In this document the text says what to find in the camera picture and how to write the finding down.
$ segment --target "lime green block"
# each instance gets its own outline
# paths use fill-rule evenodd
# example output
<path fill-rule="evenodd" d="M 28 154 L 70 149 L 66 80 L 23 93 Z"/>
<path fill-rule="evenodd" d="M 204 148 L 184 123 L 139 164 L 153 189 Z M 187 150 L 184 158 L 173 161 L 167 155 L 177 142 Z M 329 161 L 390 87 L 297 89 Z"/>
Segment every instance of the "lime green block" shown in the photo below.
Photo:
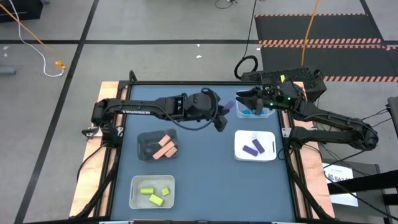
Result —
<path fill-rule="evenodd" d="M 158 196 L 156 196 L 156 195 L 154 195 L 154 194 L 152 194 L 152 195 L 149 197 L 149 200 L 150 200 L 151 202 L 154 202 L 154 203 L 157 204 L 158 206 L 162 206 L 162 204 L 163 204 L 163 199 L 161 199 L 160 197 L 158 197 Z"/>
<path fill-rule="evenodd" d="M 155 192 L 155 189 L 153 187 L 144 187 L 139 189 L 141 194 L 153 194 Z"/>
<path fill-rule="evenodd" d="M 163 196 L 166 196 L 166 195 L 168 195 L 170 193 L 170 191 L 169 191 L 169 188 L 168 187 L 166 187 L 165 189 L 162 189 L 162 194 L 163 194 Z"/>

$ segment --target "orange cable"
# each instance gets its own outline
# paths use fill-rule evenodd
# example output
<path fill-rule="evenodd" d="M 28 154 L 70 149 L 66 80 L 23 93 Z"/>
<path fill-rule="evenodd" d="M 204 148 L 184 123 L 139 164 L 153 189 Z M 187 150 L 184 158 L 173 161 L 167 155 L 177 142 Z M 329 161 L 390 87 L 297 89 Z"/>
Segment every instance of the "orange cable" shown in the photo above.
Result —
<path fill-rule="evenodd" d="M 310 20 L 310 24 L 308 25 L 307 33 L 305 34 L 303 51 L 302 51 L 302 54 L 301 54 L 301 66 L 304 66 L 305 47 L 307 46 L 308 35 L 310 33 L 310 30 L 311 30 L 313 18 L 315 17 L 315 14 L 317 13 L 319 2 L 320 2 L 320 0 L 317 0 L 317 4 L 315 5 L 315 9 L 313 9 L 313 12 L 312 12 L 312 17 L 311 17 L 311 20 Z"/>
<path fill-rule="evenodd" d="M 21 25 L 22 28 L 24 28 L 28 33 L 30 33 L 32 35 L 32 37 L 34 37 L 40 44 L 42 44 L 45 48 L 47 48 L 48 50 L 53 52 L 58 59 L 60 58 L 58 56 L 57 52 L 53 48 L 49 47 L 48 45 L 43 43 L 38 37 L 36 37 L 36 35 L 32 31 L 30 31 L 26 26 L 24 26 L 14 15 L 12 15 L 12 13 L 10 11 L 8 11 L 8 9 L 6 9 L 6 7 L 4 7 L 2 4 L 0 4 L 0 7 L 3 8 L 7 14 L 9 14 L 17 23 L 19 23 L 19 25 Z"/>

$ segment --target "purple block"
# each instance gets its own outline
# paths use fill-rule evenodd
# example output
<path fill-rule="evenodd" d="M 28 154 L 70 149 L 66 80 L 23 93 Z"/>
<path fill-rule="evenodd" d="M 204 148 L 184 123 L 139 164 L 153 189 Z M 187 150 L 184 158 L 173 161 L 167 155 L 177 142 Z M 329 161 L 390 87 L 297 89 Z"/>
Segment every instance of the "purple block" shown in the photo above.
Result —
<path fill-rule="evenodd" d="M 262 145 L 260 144 L 260 142 L 257 139 L 253 140 L 253 144 L 260 153 L 265 152 L 264 148 L 262 147 Z"/>
<path fill-rule="evenodd" d="M 224 109 L 231 110 L 234 107 L 235 103 L 231 100 L 225 106 Z"/>
<path fill-rule="evenodd" d="M 257 152 L 256 150 L 250 148 L 249 146 L 244 146 L 243 147 L 243 151 L 251 154 L 252 156 L 257 156 L 257 154 L 259 154 L 259 152 Z"/>

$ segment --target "white cable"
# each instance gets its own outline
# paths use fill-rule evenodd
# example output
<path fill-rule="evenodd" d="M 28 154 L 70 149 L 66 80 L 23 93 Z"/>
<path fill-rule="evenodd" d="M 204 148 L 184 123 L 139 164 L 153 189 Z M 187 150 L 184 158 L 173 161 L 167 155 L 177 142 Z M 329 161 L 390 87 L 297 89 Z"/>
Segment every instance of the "white cable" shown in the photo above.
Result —
<path fill-rule="evenodd" d="M 12 7 L 12 9 L 14 10 L 14 13 L 15 13 L 15 15 L 16 15 L 18 21 L 19 21 L 19 16 L 18 16 L 17 10 L 15 9 L 14 3 L 12 3 L 12 0 L 9 0 L 9 2 L 10 2 L 11 7 Z M 26 44 L 26 45 L 32 47 L 37 53 L 39 53 L 39 54 L 42 56 L 43 61 L 44 61 L 44 66 L 43 66 L 43 73 L 44 73 L 44 75 L 46 75 L 46 76 L 48 76 L 48 77 L 59 77 L 59 76 L 62 76 L 62 75 L 63 75 L 64 70 L 62 70 L 61 73 L 59 73 L 58 75 L 49 75 L 49 74 L 47 74 L 47 72 L 45 72 L 46 63 L 45 63 L 45 57 L 44 57 L 44 55 L 43 55 L 39 50 L 37 50 L 32 44 L 28 44 L 27 42 L 25 42 L 25 41 L 22 39 L 22 37 L 21 37 L 21 25 L 20 25 L 19 23 L 18 23 L 18 34 L 19 34 L 20 40 L 21 40 L 24 44 Z"/>

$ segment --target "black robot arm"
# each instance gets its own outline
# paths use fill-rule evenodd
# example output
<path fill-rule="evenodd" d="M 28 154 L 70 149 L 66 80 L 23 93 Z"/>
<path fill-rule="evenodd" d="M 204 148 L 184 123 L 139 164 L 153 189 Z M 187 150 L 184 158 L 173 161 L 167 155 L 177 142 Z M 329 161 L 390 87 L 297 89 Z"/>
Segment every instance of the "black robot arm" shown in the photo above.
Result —
<path fill-rule="evenodd" d="M 271 84 L 264 81 L 249 91 L 238 92 L 236 98 L 251 110 L 261 112 L 266 107 L 289 111 L 298 121 L 315 121 L 327 124 L 340 131 L 307 130 L 303 127 L 283 129 L 282 134 L 289 138 L 292 147 L 302 147 L 306 142 L 349 144 L 355 149 L 370 151 L 379 141 L 377 132 L 359 118 L 350 118 L 317 108 L 305 99 L 304 91 L 293 82 Z"/>
<path fill-rule="evenodd" d="M 219 105 L 219 101 L 219 96 L 208 88 L 190 96 L 182 93 L 153 101 L 103 99 L 95 103 L 91 122 L 101 129 L 103 145 L 108 147 L 114 147 L 118 142 L 119 131 L 112 123 L 117 114 L 155 116 L 177 125 L 181 121 L 211 120 L 217 131 L 222 132 L 227 123 L 224 115 L 229 110 Z"/>

